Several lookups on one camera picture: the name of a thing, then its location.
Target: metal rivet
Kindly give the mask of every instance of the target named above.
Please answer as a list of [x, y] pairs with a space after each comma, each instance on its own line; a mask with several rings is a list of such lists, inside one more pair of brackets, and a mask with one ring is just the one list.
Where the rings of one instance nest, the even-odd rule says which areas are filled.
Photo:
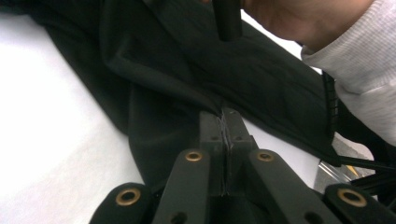
[[260, 161], [273, 161], [274, 157], [267, 152], [259, 152], [257, 154], [257, 159], [259, 159]]
[[309, 224], [322, 224], [323, 223], [323, 219], [320, 217], [320, 215], [318, 215], [314, 212], [305, 213], [304, 218]]
[[337, 195], [342, 201], [355, 207], [364, 207], [367, 205], [366, 199], [355, 190], [339, 189]]
[[174, 213], [170, 218], [171, 224], [185, 224], [187, 222], [187, 215], [183, 212]]
[[123, 189], [117, 195], [116, 203], [121, 206], [128, 206], [136, 203], [140, 199], [140, 190], [133, 189]]
[[190, 152], [186, 155], [186, 160], [188, 161], [200, 161], [202, 159], [202, 153], [201, 152]]

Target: black metal clamp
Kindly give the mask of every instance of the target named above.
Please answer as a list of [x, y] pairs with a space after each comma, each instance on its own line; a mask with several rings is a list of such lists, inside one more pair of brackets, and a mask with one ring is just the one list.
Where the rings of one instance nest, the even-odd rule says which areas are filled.
[[273, 151], [258, 149], [241, 116], [202, 112], [201, 146], [182, 151], [159, 203], [148, 188], [113, 189], [91, 224], [396, 223], [396, 216], [350, 185], [323, 196]]

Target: white table surface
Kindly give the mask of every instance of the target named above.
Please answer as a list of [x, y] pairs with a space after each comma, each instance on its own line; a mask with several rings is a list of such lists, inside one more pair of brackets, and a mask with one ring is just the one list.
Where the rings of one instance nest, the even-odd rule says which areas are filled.
[[[298, 57], [296, 44], [280, 44]], [[247, 128], [259, 147], [280, 154], [313, 187], [317, 158], [248, 122]], [[0, 178], [0, 223], [7, 224], [88, 223], [113, 188], [143, 183], [127, 137], [45, 30], [28, 16], [5, 13], [0, 13]]]

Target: black garment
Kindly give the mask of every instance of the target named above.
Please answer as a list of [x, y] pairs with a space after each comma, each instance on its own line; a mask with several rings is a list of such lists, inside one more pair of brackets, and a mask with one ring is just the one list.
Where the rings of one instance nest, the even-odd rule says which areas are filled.
[[226, 105], [268, 133], [339, 163], [326, 134], [320, 76], [247, 24], [240, 40], [223, 43], [211, 7], [198, 0], [16, 2], [46, 27], [128, 133], [154, 191], [178, 152], [198, 147], [199, 111], [219, 115]]

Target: white sleeve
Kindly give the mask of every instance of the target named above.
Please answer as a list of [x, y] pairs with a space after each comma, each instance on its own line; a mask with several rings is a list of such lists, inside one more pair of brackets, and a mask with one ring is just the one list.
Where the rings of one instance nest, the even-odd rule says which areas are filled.
[[375, 0], [326, 48], [302, 58], [335, 79], [338, 97], [367, 127], [396, 146], [396, 1]]

